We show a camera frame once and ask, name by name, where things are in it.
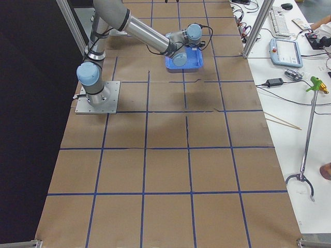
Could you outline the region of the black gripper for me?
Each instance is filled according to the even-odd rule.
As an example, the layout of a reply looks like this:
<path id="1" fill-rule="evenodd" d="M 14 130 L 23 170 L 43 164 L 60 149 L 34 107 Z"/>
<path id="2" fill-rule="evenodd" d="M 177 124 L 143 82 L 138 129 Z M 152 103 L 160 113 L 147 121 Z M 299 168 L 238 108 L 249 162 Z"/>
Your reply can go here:
<path id="1" fill-rule="evenodd" d="M 206 42 L 205 41 L 200 41 L 199 43 L 195 44 L 195 43 L 187 43 L 185 44 L 185 47 L 187 48 L 192 48 L 192 49 L 197 49 L 197 50 L 204 50 L 204 47 L 206 46 Z"/>

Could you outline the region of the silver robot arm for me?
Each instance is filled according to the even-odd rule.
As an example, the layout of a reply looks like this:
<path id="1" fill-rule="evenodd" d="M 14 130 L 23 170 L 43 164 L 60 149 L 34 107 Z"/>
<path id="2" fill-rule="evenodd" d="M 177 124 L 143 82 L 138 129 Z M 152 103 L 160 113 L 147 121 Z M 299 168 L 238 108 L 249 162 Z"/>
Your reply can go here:
<path id="1" fill-rule="evenodd" d="M 203 113 L 217 106 L 204 24 L 181 24 L 179 3 L 94 1 L 76 70 L 77 114 Z"/>

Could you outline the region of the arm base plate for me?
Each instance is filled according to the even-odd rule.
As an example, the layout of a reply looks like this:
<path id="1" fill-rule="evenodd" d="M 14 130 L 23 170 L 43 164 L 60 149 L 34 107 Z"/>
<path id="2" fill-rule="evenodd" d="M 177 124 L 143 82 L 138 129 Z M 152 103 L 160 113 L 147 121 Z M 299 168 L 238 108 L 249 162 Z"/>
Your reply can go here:
<path id="1" fill-rule="evenodd" d="M 76 114 L 116 114 L 121 82 L 103 81 L 103 91 L 97 95 L 87 94 L 83 86 L 78 97 Z"/>
<path id="2" fill-rule="evenodd" d="M 110 31 L 109 31 L 109 36 L 127 36 L 127 32 L 125 31 L 118 31 L 114 28 L 112 28 Z"/>

